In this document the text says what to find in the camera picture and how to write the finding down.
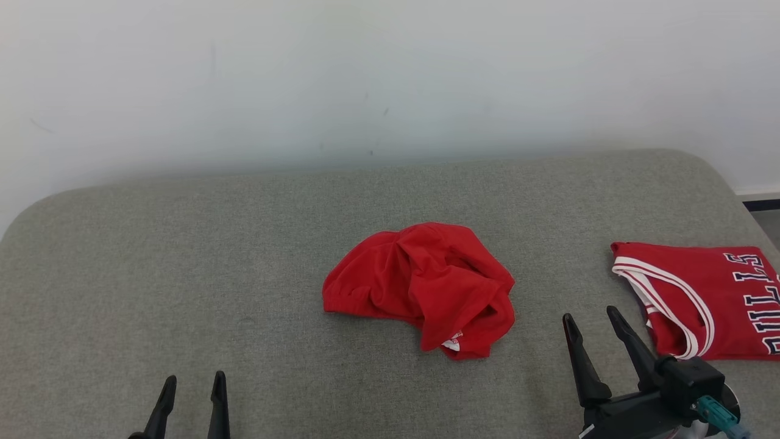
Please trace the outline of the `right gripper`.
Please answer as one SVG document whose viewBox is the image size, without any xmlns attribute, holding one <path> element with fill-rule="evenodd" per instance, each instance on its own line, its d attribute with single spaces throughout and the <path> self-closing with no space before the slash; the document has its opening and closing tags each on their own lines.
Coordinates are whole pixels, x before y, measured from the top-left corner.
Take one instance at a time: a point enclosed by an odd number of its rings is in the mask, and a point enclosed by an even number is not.
<svg viewBox="0 0 780 439">
<path fill-rule="evenodd" d="M 656 357 L 616 306 L 606 313 L 624 344 L 639 379 L 640 392 L 613 398 L 597 375 L 583 336 L 570 313 L 562 324 L 576 392 L 584 409 L 580 438 L 708 438 L 723 433 L 740 438 L 742 426 L 734 395 L 724 385 L 663 385 L 655 370 Z"/>
</svg>

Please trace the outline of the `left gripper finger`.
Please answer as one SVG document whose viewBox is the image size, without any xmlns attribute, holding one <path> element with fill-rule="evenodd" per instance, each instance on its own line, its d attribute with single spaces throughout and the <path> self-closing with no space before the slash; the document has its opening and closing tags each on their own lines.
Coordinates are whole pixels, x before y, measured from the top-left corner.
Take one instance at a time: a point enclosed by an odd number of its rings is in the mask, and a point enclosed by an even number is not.
<svg viewBox="0 0 780 439">
<path fill-rule="evenodd" d="M 227 381 L 223 371 L 215 373 L 211 391 L 211 420 L 207 431 L 208 439 L 231 439 Z"/>
<path fill-rule="evenodd" d="M 176 376 L 167 377 L 146 427 L 141 432 L 142 438 L 165 438 L 168 417 L 174 408 L 176 388 Z"/>
</svg>

